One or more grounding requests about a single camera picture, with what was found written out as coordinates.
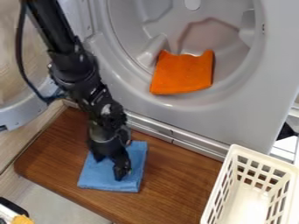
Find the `cable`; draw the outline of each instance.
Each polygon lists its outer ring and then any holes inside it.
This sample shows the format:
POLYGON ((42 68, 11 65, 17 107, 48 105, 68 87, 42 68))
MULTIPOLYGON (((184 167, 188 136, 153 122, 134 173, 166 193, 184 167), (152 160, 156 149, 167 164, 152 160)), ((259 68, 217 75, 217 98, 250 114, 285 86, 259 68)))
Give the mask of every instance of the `cable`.
POLYGON ((26 72, 24 70, 24 64, 23 64, 23 32, 24 32, 24 22, 26 17, 26 3, 25 1, 21 1, 21 10, 19 14, 19 19, 17 22, 17 34, 16 34, 16 61, 18 70, 23 78, 23 80, 26 82, 26 84, 29 86, 29 88, 36 94, 36 96, 46 104, 50 104, 53 101, 55 101, 58 98, 61 98, 63 95, 55 95, 50 97, 44 97, 37 88, 33 85, 33 83, 28 79, 26 72))

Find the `floor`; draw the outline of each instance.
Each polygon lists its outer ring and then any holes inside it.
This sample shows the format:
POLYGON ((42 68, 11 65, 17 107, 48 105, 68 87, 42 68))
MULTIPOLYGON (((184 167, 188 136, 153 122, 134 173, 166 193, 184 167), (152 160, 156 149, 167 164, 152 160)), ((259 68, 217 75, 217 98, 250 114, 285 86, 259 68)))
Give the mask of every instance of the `floor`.
POLYGON ((100 215, 33 183, 17 204, 37 224, 111 224, 100 215))

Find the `orange towel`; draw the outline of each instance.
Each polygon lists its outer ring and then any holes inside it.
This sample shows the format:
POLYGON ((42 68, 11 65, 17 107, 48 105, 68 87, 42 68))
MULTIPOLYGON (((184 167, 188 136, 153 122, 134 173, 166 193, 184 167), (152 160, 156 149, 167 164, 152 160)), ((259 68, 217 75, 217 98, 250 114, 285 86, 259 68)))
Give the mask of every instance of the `orange towel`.
POLYGON ((174 95, 212 85, 213 51, 201 56, 173 55, 161 51, 149 91, 154 95, 174 95))

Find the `wooden platform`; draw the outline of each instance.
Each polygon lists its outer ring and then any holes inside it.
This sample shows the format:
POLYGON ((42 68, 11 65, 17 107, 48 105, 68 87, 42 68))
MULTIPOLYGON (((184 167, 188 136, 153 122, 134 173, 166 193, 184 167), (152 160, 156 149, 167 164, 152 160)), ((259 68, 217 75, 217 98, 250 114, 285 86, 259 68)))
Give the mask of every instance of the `wooden platform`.
POLYGON ((86 132, 85 115, 67 109, 17 160, 16 172, 116 223, 199 223, 220 162, 133 132, 133 139, 149 143, 141 191, 84 190, 77 181, 86 132))

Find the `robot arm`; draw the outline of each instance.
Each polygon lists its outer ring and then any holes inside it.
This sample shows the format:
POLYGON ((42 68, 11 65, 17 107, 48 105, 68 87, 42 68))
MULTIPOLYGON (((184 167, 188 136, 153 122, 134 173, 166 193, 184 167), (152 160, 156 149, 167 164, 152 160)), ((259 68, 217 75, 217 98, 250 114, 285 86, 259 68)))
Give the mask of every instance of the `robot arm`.
POLYGON ((21 7, 29 10, 48 47, 52 79, 89 115, 87 145, 94 158, 98 162, 104 157, 112 159, 115 179, 121 180, 130 171, 125 150, 130 139, 127 117, 101 82, 96 58, 73 34, 56 0, 21 0, 21 7))

